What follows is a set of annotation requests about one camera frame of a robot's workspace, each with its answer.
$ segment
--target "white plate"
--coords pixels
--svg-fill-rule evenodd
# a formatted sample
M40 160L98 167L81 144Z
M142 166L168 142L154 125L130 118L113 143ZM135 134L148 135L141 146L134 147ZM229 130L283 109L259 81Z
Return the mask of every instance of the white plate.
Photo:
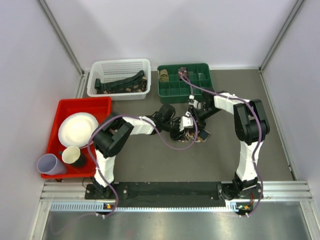
M87 112L78 112L67 117L60 125L58 138L67 147L85 148L92 133L97 129L97 119Z

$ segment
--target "laundry basket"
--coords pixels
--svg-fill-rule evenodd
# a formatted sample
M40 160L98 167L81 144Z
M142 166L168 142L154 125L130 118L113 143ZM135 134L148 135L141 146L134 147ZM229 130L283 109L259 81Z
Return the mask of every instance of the laundry basket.
M143 70L146 77L146 90L144 92L126 92L113 94L97 94L96 79L101 83L110 83L130 78ZM151 66L147 59L109 60L97 61L90 70L86 93L90 97L110 97L112 101L145 99L151 87Z

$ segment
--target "wall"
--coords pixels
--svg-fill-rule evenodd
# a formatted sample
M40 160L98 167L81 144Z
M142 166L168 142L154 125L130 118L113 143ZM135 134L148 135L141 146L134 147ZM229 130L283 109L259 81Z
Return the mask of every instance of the wall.
M0 233L30 233L58 101L74 96L79 76L35 0L0 1Z
M161 64L259 67L296 0L47 0L81 66L147 58Z
M265 70L296 175L320 210L320 1L307 0Z

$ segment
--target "green basket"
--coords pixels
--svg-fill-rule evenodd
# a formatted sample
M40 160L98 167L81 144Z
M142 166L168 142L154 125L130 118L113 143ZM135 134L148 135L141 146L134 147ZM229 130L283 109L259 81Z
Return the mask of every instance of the green basket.
M187 68L192 84L204 89L213 88L209 66L206 63L160 65L157 68L158 73L167 69L169 76L169 81L161 82L158 75L158 93L161 103L180 104L188 102L191 89L190 85L179 78L178 69L182 67ZM204 101L201 90L193 88L193 95L197 101Z

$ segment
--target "purple cable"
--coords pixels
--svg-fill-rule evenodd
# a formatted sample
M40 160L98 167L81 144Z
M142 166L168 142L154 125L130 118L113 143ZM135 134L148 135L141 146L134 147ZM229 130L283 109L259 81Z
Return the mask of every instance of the purple cable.
M94 139L94 137L97 135L97 133L98 133L101 129L103 129L106 125L108 125L108 124L111 123L112 121L114 121L114 120L116 120L116 119L119 119L119 118L127 117L127 118L142 120L142 121L150 124L150 125L154 128L154 130L155 130L156 133L159 135L159 137L161 138L161 140L164 142L165 145L167 145L169 148L171 148L171 149L173 149L173 150L181 151L181 150L186 150L186 149L190 148L190 147L196 142L196 140L197 140L197 138L198 138L198 126L197 126L197 122L196 122L196 120L194 119L194 117L193 117L191 114L190 114L189 116L190 116L190 118L192 118L192 121L193 121L193 123L194 123L195 136L194 136L194 139L193 139L193 141L191 142L191 144L189 144L188 146L183 147L183 148L176 148L176 147L173 147L173 146L169 145L169 144L166 142L166 140L162 137L162 135L161 135L161 133L159 132L159 130L156 128L156 126L155 126L151 121L149 121L149 120L147 120L147 119L144 119L144 118L137 117L137 116L130 116L130 115L125 115L125 114L121 114L121 115L114 116L114 117L112 117L111 119L109 119L108 121L104 122L102 125L100 125L100 126L94 131L94 133L91 135L91 137L90 137L90 139L89 139L89 141L88 141L87 149L88 149L88 152L89 152L89 155L90 155L91 159L93 160L93 162L94 162L94 164L95 164L95 166L96 166L96 169L98 170L99 175L101 176L101 178L104 180L104 182L108 185L108 187L113 191L113 193L114 193L114 195L115 195L115 204L114 204L114 207L113 207L113 209L112 209L107 215L105 215L105 217L109 217L109 216L111 216L112 214L115 213L115 210L116 210L116 208L117 208L117 206L118 206L118 203L119 203L119 197L118 197L118 194L117 194L116 190L114 189L114 187L113 187L113 186L107 181L107 179L103 176L103 174L102 174L102 172L101 172L101 170L100 170L100 168L99 168L99 164L98 164L95 156L94 156L94 155L92 154L92 152L91 152L91 149L90 149L90 145L91 145L91 144L90 144L90 143L93 141L93 139ZM76 217L75 219L73 219L72 221L70 221L68 224L66 224L62 229L60 229L60 230L57 231L57 232L54 232L54 231L53 231L53 226L52 226L53 221L51 221L51 223L50 223L51 233L52 233L53 235L59 235L59 234L62 233L66 228L68 228L70 225L75 224L79 219L81 219L81 218L83 218L83 217L85 217L85 216L90 216L90 215L96 215L96 213L90 212L90 213L82 214L82 215Z
M257 207L259 206L260 204L260 201L262 199L262 196L263 196L263 192L264 192L264 183L263 183L263 180L261 178L261 175L258 171L258 167L257 167L257 164L256 164L256 159L255 159L255 154L256 154L256 151L258 150L259 148L259 145L261 144L262 142L262 129L261 129L261 124L259 122L259 118L257 116L257 114L255 113L254 109L250 106L249 103L247 103L246 100L242 99L242 98L239 98L239 97L227 97L225 95L222 95L222 94L219 94L219 93L216 93L216 92L213 92L213 91L210 91L210 90L207 90L207 89L204 89L202 87L199 87L197 85L194 85L190 82L190 80L188 79L188 77L186 75L182 75L180 77L185 83L189 84L191 87L194 87L196 89L199 89L201 91L204 91L206 93L209 93L213 96L219 96L219 97L222 97L222 98L225 98L225 99L231 99L231 100L237 100L237 101L240 101L240 102L243 102L247 107L248 109L250 110L250 112L252 113L253 117L254 117L254 120L258 126L258 132L259 132L259 137L258 137L258 142L257 142L257 145L255 146L253 152L252 152L252 163L253 163L253 167L254 167L254 170L256 172L256 175L258 176L258 178L260 179L260 182L261 182L261 192L260 192L260 195L259 195L259 198L258 198L258 201L256 202L256 205L254 206L254 208L252 209L252 211L247 215L248 217L251 216L257 209Z

